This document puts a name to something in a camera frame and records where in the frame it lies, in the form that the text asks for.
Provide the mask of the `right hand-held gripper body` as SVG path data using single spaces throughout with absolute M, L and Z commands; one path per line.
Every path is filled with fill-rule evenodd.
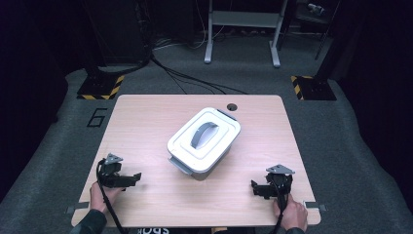
M 276 197 L 281 210 L 284 210 L 287 205 L 287 197 L 291 191 L 291 185 L 295 172 L 281 164 L 275 165 L 267 169 L 266 175 L 269 184 L 268 197 Z

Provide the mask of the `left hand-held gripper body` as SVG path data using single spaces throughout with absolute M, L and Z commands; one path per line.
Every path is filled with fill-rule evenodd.
M 123 159 L 112 153 L 109 153 L 104 159 L 100 160 L 97 165 L 97 180 L 101 185 L 114 187 L 128 187 L 127 179 L 119 175 L 122 168 Z

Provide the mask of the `person's left hand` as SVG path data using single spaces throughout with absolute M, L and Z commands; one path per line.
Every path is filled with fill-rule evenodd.
M 90 188 L 90 209 L 97 210 L 102 213 L 106 213 L 108 211 L 107 205 L 103 198 L 103 193 L 105 193 L 108 201 L 111 205 L 113 205 L 117 199 L 117 197 L 124 191 L 124 188 L 109 188 L 102 186 L 100 187 L 97 182 L 94 182 Z

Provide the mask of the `person's right hand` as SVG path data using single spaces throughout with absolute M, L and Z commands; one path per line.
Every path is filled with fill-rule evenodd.
M 273 208 L 276 220 L 279 220 L 280 216 L 282 216 L 281 228 L 288 230 L 293 227 L 298 227 L 305 232 L 307 231 L 308 212 L 303 204 L 298 203 L 293 199 L 291 194 L 288 195 L 287 205 L 283 213 L 281 213 L 277 201 L 274 201 Z

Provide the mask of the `person's dark printed clothing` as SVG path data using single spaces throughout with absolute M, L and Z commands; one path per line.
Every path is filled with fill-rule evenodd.
M 145 227 L 138 228 L 136 234 L 171 234 L 168 228 Z

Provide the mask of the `black equipment cabinet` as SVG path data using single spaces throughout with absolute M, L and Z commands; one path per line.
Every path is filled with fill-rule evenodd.
M 137 64 L 146 60 L 135 0 L 99 0 L 104 59 L 109 64 Z

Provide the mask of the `grey device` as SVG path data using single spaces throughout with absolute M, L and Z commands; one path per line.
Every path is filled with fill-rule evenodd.
M 314 14 L 316 16 L 322 16 L 323 13 L 324 13 L 324 8 L 322 6 L 319 6 L 319 5 L 309 3 L 307 5 L 307 8 L 312 14 Z

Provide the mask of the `grey table bracket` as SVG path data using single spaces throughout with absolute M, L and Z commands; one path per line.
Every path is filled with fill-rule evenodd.
M 79 209 L 86 209 L 86 208 L 88 208 L 89 207 L 89 202 L 81 202 L 81 203 L 76 203 L 76 204 L 74 204 L 73 206 L 69 206 L 69 207 L 67 207 L 67 209 L 66 209 L 66 214 L 74 214 L 74 212 L 76 211 L 76 210 L 79 210 Z
M 304 202 L 304 205 L 307 209 L 317 209 L 320 212 L 326 212 L 327 208 L 324 204 L 319 204 L 318 202 Z

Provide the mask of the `hazard-striped black base plate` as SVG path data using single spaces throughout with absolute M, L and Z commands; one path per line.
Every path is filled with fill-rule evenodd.
M 125 76 L 100 74 L 89 76 L 77 92 L 80 99 L 113 99 L 119 92 Z
M 312 76 L 291 76 L 293 90 L 300 100 L 336 100 L 329 84 Z

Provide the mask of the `black stand post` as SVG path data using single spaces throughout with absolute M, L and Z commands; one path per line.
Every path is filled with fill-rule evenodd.
M 86 35 L 87 35 L 87 41 L 88 41 L 88 46 L 90 47 L 90 64 L 91 64 L 91 73 L 94 75 L 95 78 L 97 78 L 100 75 L 100 70 L 99 70 L 99 58 L 98 58 L 98 52 L 99 49 L 97 47 L 96 43 L 96 38 L 94 35 L 94 25 L 93 22 L 91 21 L 91 16 L 90 12 L 87 6 L 87 0 L 81 0 L 82 7 L 84 9 L 85 15 L 86 15 Z

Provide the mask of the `grey metal desk frame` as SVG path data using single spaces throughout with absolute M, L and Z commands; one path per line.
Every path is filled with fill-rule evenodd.
M 278 12 L 258 13 L 234 12 L 230 10 L 217 11 L 213 9 L 213 0 L 208 0 L 207 43 L 204 63 L 211 63 L 213 50 L 212 28 L 215 25 L 245 26 L 275 29 L 273 40 L 269 42 L 269 46 L 273 67 L 280 68 L 281 61 L 278 54 L 278 40 L 280 37 L 288 0 L 281 0 L 281 3 L 281 8 Z

